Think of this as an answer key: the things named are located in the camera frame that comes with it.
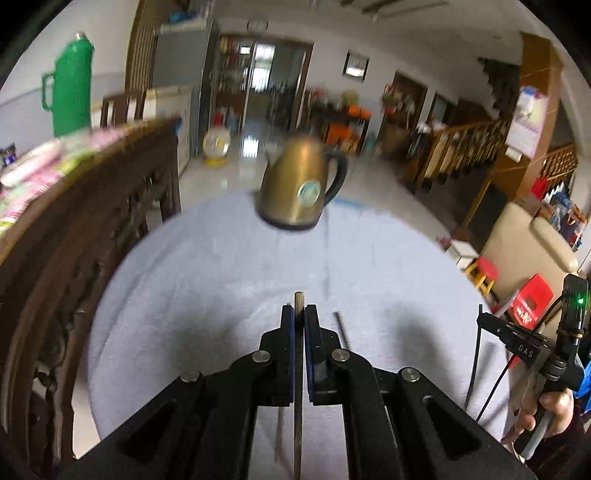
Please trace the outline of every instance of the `black cable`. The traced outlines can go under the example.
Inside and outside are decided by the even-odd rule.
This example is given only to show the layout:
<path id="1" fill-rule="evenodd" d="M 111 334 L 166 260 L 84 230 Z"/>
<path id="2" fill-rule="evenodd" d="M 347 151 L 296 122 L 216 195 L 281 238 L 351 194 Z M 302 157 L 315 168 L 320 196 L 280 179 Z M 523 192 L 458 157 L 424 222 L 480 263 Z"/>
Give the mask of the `black cable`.
<path id="1" fill-rule="evenodd" d="M 516 357 L 515 354 L 511 355 L 511 358 L 509 358 L 509 361 L 507 362 L 507 364 L 505 365 L 505 368 L 503 369 L 503 371 L 499 375 L 499 378 L 496 379 L 495 386 L 492 387 L 491 393 L 489 393 L 488 398 L 486 399 L 486 402 L 484 402 L 484 406 L 482 407 L 480 413 L 476 417 L 476 422 L 479 422 L 480 421 L 480 417 L 482 417 L 482 414 L 486 410 L 486 408 L 488 406 L 488 403 L 491 401 L 492 396 L 495 394 L 496 388 L 499 386 L 499 383 L 501 383 L 501 379 L 503 378 L 503 376 L 505 375 L 505 373 L 507 372 L 507 370 L 509 370 L 509 366 L 511 365 L 511 362 L 513 361 L 513 359 L 515 357 Z"/>
<path id="2" fill-rule="evenodd" d="M 538 323 L 535 324 L 535 327 L 530 330 L 530 332 L 529 332 L 529 334 L 527 336 L 527 339 L 530 338 L 530 337 L 532 337 L 532 335 L 537 331 L 537 329 L 540 328 L 540 326 L 546 320 L 546 317 L 552 312 L 552 310 L 554 310 L 554 307 L 556 307 L 556 305 L 558 304 L 558 302 L 560 302 L 563 298 L 564 298 L 564 294 L 561 295 L 560 297 L 558 297 L 556 300 L 554 300 L 554 303 L 552 305 L 550 305 L 550 308 L 548 310 L 546 310 L 546 313 L 544 313 L 542 315 L 542 318 L 538 321 Z M 492 387 L 491 393 L 488 395 L 488 398 L 486 399 L 486 402 L 484 403 L 484 406 L 482 407 L 480 413 L 478 414 L 478 416 L 476 418 L 476 422 L 479 422 L 480 421 L 480 417 L 482 417 L 482 414 L 484 413 L 484 411 L 486 410 L 489 402 L 491 401 L 492 396 L 495 394 L 496 388 L 499 386 L 499 383 L 501 383 L 501 379 L 503 378 L 503 376 L 505 375 L 505 373 L 507 372 L 507 370 L 509 370 L 509 367 L 511 366 L 511 362 L 514 360 L 515 357 L 516 357 L 516 354 L 511 355 L 511 358 L 509 358 L 509 361 L 507 362 L 507 364 L 505 365 L 505 368 L 503 369 L 503 371 L 499 375 L 499 378 L 496 379 L 495 386 Z"/>
<path id="3" fill-rule="evenodd" d="M 482 313 L 482 303 L 478 305 L 478 315 Z M 480 336 L 482 334 L 482 328 L 478 326 L 476 332 L 476 349 L 474 350 L 474 361 L 472 362 L 472 374 L 470 375 L 470 385 L 468 386 L 468 393 L 466 394 L 466 401 L 464 402 L 464 411 L 468 411 L 468 404 L 470 398 L 472 398 L 472 391 L 474 390 L 474 382 L 476 381 L 476 365 L 478 364 L 478 354 L 480 352 Z"/>

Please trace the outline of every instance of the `gold electric kettle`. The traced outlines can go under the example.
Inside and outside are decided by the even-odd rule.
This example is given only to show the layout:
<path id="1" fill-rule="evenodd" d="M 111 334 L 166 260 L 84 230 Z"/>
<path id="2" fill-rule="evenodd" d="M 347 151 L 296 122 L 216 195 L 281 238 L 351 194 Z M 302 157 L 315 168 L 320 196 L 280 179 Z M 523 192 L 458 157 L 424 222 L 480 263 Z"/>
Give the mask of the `gold electric kettle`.
<path id="1" fill-rule="evenodd" d="M 347 159 L 338 152 L 323 152 L 324 145 L 312 137 L 288 140 L 271 154 L 257 198 L 259 216 L 273 226 L 288 230 L 313 228 L 322 209 L 343 186 Z M 337 161 L 337 172 L 326 190 L 330 160 Z"/>

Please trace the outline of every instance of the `kettle label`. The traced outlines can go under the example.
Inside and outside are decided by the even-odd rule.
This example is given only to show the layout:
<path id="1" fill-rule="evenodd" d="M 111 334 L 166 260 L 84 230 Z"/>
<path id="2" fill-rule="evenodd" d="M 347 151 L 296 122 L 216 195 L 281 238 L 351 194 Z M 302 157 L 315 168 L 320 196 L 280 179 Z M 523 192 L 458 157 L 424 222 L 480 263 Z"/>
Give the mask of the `kettle label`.
<path id="1" fill-rule="evenodd" d="M 297 201 L 304 207 L 311 207 L 320 196 L 320 182 L 318 180 L 305 181 L 297 192 Z"/>

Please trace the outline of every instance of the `wall poster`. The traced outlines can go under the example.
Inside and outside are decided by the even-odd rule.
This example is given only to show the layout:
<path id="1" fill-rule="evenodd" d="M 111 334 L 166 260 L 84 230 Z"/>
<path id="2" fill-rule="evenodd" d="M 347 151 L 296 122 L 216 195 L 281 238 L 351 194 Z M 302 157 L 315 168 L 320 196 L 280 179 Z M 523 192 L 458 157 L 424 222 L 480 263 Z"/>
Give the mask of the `wall poster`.
<path id="1" fill-rule="evenodd" d="M 544 129 L 547 109 L 545 94 L 535 87 L 521 87 L 505 143 L 533 158 Z"/>

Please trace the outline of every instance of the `wooden banister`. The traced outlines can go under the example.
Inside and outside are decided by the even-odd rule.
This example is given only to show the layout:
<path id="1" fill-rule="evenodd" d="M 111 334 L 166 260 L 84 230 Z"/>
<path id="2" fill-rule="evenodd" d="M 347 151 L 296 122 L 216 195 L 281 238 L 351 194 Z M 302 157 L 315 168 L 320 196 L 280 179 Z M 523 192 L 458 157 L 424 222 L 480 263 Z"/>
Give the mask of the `wooden banister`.
<path id="1" fill-rule="evenodd" d="M 544 166 L 538 178 L 546 179 L 547 188 L 550 190 L 561 181 L 569 179 L 579 165 L 575 144 L 569 143 L 554 148 L 544 156 L 543 162 Z"/>
<path id="2" fill-rule="evenodd" d="M 434 132 L 431 145 L 407 165 L 403 182 L 420 187 L 435 179 L 494 160 L 504 145 L 511 120 L 480 121 Z"/>

